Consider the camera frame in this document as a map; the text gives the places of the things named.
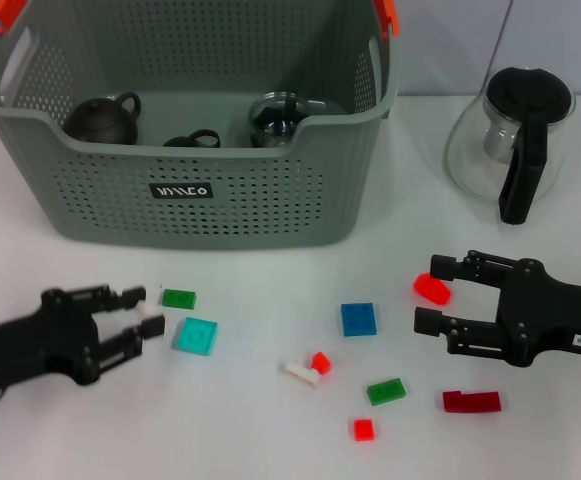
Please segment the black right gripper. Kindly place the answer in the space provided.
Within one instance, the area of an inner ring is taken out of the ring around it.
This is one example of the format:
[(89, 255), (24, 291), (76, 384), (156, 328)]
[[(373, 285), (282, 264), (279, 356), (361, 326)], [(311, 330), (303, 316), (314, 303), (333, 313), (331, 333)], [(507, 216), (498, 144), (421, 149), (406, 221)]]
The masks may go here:
[(447, 352), (473, 357), (503, 357), (528, 367), (548, 351), (581, 355), (581, 286), (551, 277), (531, 259), (512, 260), (469, 251), (462, 259), (433, 255), (430, 276), (464, 280), (500, 290), (496, 323), (446, 316), (417, 307), (414, 331), (446, 337)]

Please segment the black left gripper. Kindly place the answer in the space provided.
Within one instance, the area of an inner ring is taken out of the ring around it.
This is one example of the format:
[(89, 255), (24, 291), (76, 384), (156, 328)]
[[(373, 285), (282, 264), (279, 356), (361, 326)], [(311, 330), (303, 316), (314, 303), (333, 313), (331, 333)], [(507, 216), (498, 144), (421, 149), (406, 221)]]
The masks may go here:
[(164, 315), (149, 317), (100, 342), (93, 315), (134, 309), (144, 287), (121, 291), (108, 285), (47, 290), (34, 313), (0, 324), (0, 390), (46, 374), (89, 385), (143, 352), (145, 340), (162, 337)]

